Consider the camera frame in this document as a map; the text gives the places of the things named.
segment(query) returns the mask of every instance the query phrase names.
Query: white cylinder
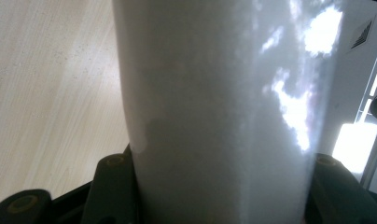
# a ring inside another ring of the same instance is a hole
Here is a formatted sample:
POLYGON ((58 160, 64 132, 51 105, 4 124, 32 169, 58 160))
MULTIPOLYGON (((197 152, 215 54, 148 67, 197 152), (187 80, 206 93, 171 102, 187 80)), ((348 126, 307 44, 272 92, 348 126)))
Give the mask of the white cylinder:
POLYGON ((114 12, 145 222, 300 223, 341 1, 115 0, 114 12))

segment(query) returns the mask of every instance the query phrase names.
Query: light wood surface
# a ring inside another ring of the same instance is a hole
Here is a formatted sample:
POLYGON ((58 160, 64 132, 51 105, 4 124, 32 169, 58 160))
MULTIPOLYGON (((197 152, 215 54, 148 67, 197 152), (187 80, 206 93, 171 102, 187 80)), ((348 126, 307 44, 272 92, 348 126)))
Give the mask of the light wood surface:
POLYGON ((127 144, 111 1, 0 0, 0 202, 58 197, 127 144))

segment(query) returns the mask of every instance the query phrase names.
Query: wooden floor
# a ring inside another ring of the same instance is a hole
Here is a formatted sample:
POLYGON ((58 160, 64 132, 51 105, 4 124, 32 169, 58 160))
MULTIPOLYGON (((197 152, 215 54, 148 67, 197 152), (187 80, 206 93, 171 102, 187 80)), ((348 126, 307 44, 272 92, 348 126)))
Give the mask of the wooden floor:
POLYGON ((127 144, 111 1, 0 0, 0 201, 62 195, 127 144))

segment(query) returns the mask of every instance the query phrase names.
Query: air vent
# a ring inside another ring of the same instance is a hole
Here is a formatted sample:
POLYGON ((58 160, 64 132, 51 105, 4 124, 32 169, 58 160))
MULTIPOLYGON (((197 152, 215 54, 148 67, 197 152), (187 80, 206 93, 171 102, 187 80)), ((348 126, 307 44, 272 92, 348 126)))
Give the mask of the air vent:
POLYGON ((351 49, 354 49, 360 45, 362 45, 363 43, 366 42, 366 40, 368 39, 369 37, 369 33, 370 33, 370 29, 371 29, 371 26, 373 24, 373 19, 372 20, 369 20, 367 21, 366 23, 362 24, 361 26, 359 26, 355 32, 354 32, 354 36, 353 36, 353 41, 352 41, 352 44, 351 44, 351 49))

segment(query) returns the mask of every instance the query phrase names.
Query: white pipe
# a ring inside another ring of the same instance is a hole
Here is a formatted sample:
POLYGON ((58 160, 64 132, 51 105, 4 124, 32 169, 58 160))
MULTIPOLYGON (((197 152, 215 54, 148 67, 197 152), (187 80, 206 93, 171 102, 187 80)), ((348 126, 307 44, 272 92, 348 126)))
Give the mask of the white pipe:
POLYGON ((341 1, 114 1, 146 223, 300 223, 341 1))

